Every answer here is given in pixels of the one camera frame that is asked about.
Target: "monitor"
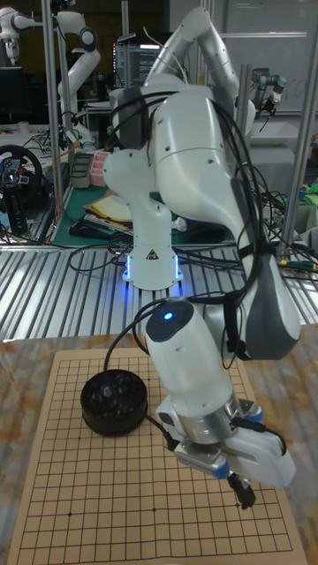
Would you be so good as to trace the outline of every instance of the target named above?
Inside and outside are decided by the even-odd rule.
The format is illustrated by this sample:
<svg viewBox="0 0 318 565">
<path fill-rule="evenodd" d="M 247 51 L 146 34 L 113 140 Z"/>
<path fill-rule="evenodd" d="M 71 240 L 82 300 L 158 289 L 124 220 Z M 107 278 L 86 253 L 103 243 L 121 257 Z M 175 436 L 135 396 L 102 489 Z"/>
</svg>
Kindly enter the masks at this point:
<svg viewBox="0 0 318 565">
<path fill-rule="evenodd" d="M 0 114 L 32 112 L 22 67 L 0 68 Z"/>
<path fill-rule="evenodd" d="M 170 35 L 170 33 L 153 34 L 154 39 L 162 45 Z M 160 51 L 160 46 L 149 40 L 146 35 L 137 35 L 129 41 L 132 87 L 142 87 Z M 113 79 L 115 88 L 125 88 L 123 43 L 113 43 Z"/>
</svg>

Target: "black bowl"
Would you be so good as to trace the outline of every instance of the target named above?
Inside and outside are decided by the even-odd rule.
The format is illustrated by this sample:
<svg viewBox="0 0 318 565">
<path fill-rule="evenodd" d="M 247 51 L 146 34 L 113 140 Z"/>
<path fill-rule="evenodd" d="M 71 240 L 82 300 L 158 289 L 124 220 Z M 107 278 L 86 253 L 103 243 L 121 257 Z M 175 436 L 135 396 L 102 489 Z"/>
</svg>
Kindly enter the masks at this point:
<svg viewBox="0 0 318 565">
<path fill-rule="evenodd" d="M 87 381 L 80 394 L 83 418 L 102 435 L 129 433 L 147 413 L 147 389 L 130 371 L 110 369 Z"/>
</svg>

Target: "steering wheel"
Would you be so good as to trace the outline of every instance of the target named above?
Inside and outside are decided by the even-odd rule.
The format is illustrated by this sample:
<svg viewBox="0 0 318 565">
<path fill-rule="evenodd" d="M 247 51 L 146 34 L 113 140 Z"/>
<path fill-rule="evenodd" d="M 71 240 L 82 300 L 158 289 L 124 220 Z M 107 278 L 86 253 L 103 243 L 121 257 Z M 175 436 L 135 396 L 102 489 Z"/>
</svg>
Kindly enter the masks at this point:
<svg viewBox="0 0 318 565">
<path fill-rule="evenodd" d="M 0 146 L 0 192 L 5 183 L 19 185 L 22 203 L 28 207 L 39 190 L 41 179 L 42 166 L 32 151 L 20 145 Z"/>
</svg>

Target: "wooden table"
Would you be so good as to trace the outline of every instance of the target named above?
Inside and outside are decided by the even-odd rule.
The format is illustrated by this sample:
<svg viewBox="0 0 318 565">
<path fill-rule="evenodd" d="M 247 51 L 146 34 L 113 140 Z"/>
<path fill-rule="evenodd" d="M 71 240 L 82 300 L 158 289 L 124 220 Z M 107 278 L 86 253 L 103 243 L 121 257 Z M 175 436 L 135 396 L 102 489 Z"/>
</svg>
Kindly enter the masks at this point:
<svg viewBox="0 0 318 565">
<path fill-rule="evenodd" d="M 53 357 L 58 350 L 105 349 L 114 336 L 0 343 L 0 565 L 19 510 L 28 460 Z M 257 402 L 288 442 L 297 475 L 288 488 L 309 565 L 318 563 L 318 326 L 302 328 L 280 362 L 246 364 Z M 125 337 L 121 347 L 134 347 Z"/>
</svg>

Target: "blue led light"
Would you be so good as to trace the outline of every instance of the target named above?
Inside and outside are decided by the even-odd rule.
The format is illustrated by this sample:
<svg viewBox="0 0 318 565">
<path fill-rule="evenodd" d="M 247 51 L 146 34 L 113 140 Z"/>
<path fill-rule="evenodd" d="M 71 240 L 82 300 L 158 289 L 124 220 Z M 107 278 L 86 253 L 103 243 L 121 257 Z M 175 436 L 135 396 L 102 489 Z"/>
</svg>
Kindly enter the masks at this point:
<svg viewBox="0 0 318 565">
<path fill-rule="evenodd" d="M 176 255 L 176 279 L 178 279 L 178 256 Z"/>
<path fill-rule="evenodd" d="M 130 255 L 127 255 L 126 266 L 127 266 L 127 279 L 129 281 L 129 279 L 130 279 Z"/>
</svg>

